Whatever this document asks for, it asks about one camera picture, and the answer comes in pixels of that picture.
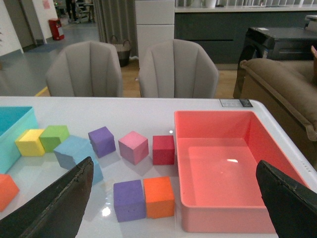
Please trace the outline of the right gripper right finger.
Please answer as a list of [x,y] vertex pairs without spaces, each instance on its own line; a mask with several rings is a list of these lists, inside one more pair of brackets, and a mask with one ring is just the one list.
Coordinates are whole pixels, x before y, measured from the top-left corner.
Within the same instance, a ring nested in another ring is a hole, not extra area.
[[261,160],[256,178],[262,200],[280,238],[317,236],[317,194]]

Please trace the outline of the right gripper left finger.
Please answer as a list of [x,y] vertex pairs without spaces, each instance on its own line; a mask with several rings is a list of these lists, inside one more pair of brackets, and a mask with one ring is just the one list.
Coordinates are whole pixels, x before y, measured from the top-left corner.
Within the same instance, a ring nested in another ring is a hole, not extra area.
[[90,198],[94,174],[85,158],[0,221],[2,238],[74,238]]

